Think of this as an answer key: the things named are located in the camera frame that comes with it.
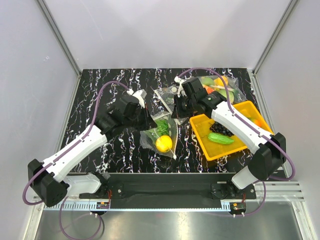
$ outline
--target plastic bag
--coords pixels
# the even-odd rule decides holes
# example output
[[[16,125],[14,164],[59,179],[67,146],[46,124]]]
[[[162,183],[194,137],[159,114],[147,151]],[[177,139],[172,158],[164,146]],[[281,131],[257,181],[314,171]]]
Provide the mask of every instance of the plastic bag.
[[[158,99],[163,103],[165,108],[168,110],[168,112],[172,115],[174,108],[175,108],[175,101],[174,96],[178,93],[179,86],[172,85],[169,87],[163,87],[154,90],[155,94],[157,95]],[[180,119],[174,119],[174,121],[181,125],[183,124],[188,118],[180,118]]]
[[[225,77],[227,78],[227,85],[228,85],[228,90],[229,92],[232,92],[233,95],[233,104],[238,104],[238,103],[242,103],[244,101],[247,100],[246,96],[241,92],[241,90],[239,89],[239,82],[238,82],[238,78],[231,78],[225,75]],[[205,78],[210,78],[213,81],[218,79],[219,77],[216,75],[209,75],[209,76],[199,76],[200,81],[204,80]],[[225,87],[224,86],[220,86],[214,83],[214,85],[211,85],[209,87],[212,87],[214,89],[219,89],[219,91],[224,91]]]
[[[178,125],[175,119],[171,118],[171,113],[162,111],[152,119],[157,123],[158,127],[146,131],[140,131],[140,145],[144,149],[151,149],[159,155],[167,156],[176,159],[176,146],[178,142]],[[167,123],[167,129],[163,127],[164,122]],[[168,135],[172,140],[172,147],[167,152],[160,152],[156,147],[156,141],[159,137]]]

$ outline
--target grapes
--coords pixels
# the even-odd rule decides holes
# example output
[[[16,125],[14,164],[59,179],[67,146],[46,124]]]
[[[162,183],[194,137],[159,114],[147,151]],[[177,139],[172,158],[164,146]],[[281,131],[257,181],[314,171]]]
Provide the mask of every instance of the grapes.
[[[227,129],[226,127],[224,127],[218,122],[215,122],[214,124],[212,124],[212,126],[210,127],[210,130],[213,133],[223,134],[228,137],[232,137],[234,135],[229,129]]]

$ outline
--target metal floor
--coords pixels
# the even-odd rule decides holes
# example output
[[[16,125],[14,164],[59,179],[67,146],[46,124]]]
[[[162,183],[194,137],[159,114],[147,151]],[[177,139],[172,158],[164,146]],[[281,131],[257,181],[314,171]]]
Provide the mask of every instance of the metal floor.
[[[248,202],[248,212],[258,204]],[[43,211],[36,240],[65,240],[60,232],[58,211]],[[83,215],[83,211],[63,211],[62,224]],[[107,212],[102,216],[101,240],[301,240],[302,235],[290,202],[266,202],[255,215],[232,218],[208,212]],[[97,230],[99,221],[86,216],[66,232],[86,239]]]

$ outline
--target orange fruit in tray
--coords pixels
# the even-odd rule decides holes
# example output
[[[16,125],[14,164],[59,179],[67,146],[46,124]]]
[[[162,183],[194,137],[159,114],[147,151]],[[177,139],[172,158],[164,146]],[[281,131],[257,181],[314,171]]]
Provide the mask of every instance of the orange fruit in tray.
[[[259,120],[255,119],[255,118],[253,118],[253,117],[248,117],[248,119],[249,119],[251,122],[253,122],[255,125],[257,125],[259,128],[262,127],[262,124],[261,124],[261,122],[260,122]]]

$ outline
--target green vegetable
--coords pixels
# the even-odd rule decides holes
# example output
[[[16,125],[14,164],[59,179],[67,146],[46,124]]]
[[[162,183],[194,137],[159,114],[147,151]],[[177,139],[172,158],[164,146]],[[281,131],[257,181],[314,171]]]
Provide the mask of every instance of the green vegetable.
[[[211,79],[210,77],[204,77],[204,76],[200,77],[200,82],[202,83],[202,85],[207,85],[207,86],[215,84],[215,81],[213,79]]]
[[[227,98],[227,92],[225,89],[221,89],[219,93],[225,98]],[[228,91],[228,93],[229,93],[230,103],[233,103],[235,100],[234,94],[231,91]]]
[[[169,132],[168,132],[168,122],[164,119],[162,120],[156,120],[155,121],[156,125],[157,125],[157,128],[156,128],[156,131],[159,135],[159,137],[161,137],[162,135],[169,135]]]
[[[224,145],[232,144],[235,141],[228,136],[224,136],[224,135],[214,133],[214,132],[211,132],[208,134],[208,139],[211,142],[214,142],[217,144],[224,144]]]

